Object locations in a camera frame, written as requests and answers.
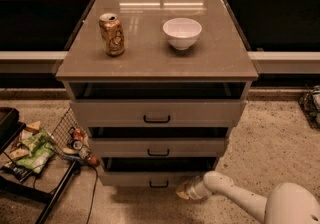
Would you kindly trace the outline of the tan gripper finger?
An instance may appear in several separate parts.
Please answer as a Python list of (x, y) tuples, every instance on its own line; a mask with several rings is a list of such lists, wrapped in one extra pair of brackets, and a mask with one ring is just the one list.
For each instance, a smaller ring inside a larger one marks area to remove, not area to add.
[(188, 200), (189, 199), (189, 196), (186, 192), (186, 184), (185, 183), (182, 183), (180, 184), (177, 189), (176, 189), (176, 194), (181, 198), (181, 199), (184, 199), (184, 200)]

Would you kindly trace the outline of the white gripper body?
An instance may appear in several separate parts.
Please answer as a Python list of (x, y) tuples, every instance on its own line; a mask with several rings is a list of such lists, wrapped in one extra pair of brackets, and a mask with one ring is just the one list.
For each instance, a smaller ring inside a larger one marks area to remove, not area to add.
[(187, 196), (192, 200), (200, 200), (211, 194), (211, 191), (205, 186), (203, 178), (196, 176), (187, 182), (185, 188)]

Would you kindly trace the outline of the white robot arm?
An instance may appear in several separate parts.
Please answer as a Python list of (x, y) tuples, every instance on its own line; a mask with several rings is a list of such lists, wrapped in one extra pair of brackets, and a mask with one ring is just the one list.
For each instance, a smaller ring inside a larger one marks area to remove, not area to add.
[(176, 194), (185, 200), (200, 200), (213, 193), (227, 197), (260, 224), (320, 224), (320, 203), (295, 183), (275, 186), (268, 197), (238, 187), (217, 171), (209, 171), (183, 182)]

